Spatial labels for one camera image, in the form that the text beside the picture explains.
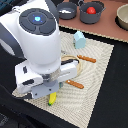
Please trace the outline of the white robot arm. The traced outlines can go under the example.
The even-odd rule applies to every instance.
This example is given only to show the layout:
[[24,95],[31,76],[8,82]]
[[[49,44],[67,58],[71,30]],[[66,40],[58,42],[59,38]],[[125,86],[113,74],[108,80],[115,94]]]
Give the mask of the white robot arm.
[[24,58],[15,66],[17,90],[26,99],[57,92],[77,75],[78,61],[61,61],[59,14],[51,0],[29,0],[0,17],[0,45]]

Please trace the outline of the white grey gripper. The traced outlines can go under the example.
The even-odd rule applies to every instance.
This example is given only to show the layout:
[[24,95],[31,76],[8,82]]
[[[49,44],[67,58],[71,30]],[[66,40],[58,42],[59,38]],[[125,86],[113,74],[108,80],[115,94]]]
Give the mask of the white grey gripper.
[[61,82],[77,76],[76,59],[61,62],[60,70],[54,74],[40,75],[30,69],[29,63],[24,61],[15,66],[17,90],[26,94],[25,99],[37,99],[57,92]]

